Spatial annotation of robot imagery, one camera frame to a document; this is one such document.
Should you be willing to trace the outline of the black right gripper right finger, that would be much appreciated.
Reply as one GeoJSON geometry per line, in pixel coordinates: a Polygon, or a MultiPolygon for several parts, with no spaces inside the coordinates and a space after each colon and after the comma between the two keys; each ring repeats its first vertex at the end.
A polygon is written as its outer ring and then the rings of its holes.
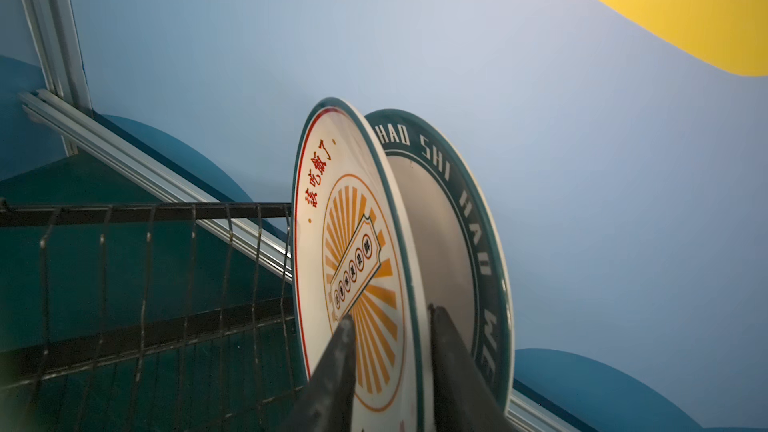
{"type": "Polygon", "coordinates": [[[461,339],[448,311],[429,307],[438,431],[513,431],[461,339]]]}

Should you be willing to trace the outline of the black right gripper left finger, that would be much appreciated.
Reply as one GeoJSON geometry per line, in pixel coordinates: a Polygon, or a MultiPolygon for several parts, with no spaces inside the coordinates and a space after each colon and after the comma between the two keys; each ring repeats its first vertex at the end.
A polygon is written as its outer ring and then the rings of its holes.
{"type": "Polygon", "coordinates": [[[346,315],[335,329],[282,431],[350,431],[356,383],[356,329],[346,315]]]}

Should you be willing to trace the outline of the green rim lettered plate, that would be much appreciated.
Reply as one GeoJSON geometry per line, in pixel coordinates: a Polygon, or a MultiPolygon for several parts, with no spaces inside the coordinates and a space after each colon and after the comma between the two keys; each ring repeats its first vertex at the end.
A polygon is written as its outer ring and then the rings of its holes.
{"type": "Polygon", "coordinates": [[[513,388],[515,333],[506,258],[468,164],[425,119],[401,109],[366,116],[410,222],[425,297],[445,308],[501,408],[513,388]]]}

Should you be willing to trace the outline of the orange sunburst plate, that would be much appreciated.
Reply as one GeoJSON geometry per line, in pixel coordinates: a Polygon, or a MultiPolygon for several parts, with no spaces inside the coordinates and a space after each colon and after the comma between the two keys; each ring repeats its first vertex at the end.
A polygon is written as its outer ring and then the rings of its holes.
{"type": "Polygon", "coordinates": [[[294,304],[307,376],[350,317],[352,428],[432,430],[429,319],[412,230],[373,127],[342,99],[321,100],[305,122],[292,206],[294,304]]]}

